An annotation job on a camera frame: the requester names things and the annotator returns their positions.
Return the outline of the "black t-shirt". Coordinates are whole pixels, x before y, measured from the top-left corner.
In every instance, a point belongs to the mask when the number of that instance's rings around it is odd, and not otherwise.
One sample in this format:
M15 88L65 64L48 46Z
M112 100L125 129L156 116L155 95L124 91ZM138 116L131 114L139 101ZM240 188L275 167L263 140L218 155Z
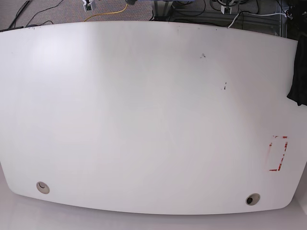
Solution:
M294 60L293 80L287 95L298 106L307 104L307 37L300 36Z

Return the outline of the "right table grommet hole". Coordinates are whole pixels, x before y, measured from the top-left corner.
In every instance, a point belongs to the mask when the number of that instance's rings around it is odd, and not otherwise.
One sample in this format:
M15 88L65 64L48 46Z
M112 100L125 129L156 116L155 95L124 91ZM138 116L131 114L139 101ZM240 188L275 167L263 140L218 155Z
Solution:
M246 204L249 206L253 206L257 204L260 200L260 195L259 194L251 194L246 198Z

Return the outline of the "red tape rectangle marking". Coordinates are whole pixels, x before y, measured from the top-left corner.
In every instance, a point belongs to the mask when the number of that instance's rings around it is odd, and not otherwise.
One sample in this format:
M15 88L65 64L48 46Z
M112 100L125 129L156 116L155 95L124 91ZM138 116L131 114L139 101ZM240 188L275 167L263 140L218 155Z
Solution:
M288 136L273 136L269 144L266 159L266 167L270 172L277 172L281 169L283 159L287 150Z

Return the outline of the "left table grommet hole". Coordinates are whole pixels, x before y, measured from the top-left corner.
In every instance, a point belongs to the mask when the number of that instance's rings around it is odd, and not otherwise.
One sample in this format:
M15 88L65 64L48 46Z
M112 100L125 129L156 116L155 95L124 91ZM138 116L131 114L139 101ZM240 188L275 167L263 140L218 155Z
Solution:
M48 194L50 192L50 188L44 182L37 182L36 187L37 187L38 191L43 193L43 194Z

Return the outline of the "table grommet hole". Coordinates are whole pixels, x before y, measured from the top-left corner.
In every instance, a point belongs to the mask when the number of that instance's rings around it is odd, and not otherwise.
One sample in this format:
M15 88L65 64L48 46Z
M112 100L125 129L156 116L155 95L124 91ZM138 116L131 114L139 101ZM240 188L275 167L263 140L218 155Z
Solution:
M259 194L251 194L246 198L246 204L249 206L253 206L257 204L260 200L260 195Z
M48 194L50 192L50 188L44 182L37 182L36 187L37 187L38 191L43 193L43 194Z

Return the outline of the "aluminium frame stand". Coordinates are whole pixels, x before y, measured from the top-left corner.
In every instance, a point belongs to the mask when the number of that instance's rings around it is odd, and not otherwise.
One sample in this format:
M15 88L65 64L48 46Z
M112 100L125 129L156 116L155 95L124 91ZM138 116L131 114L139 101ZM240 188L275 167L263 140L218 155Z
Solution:
M152 21L166 22L170 19L173 0L153 0L151 1L153 18Z

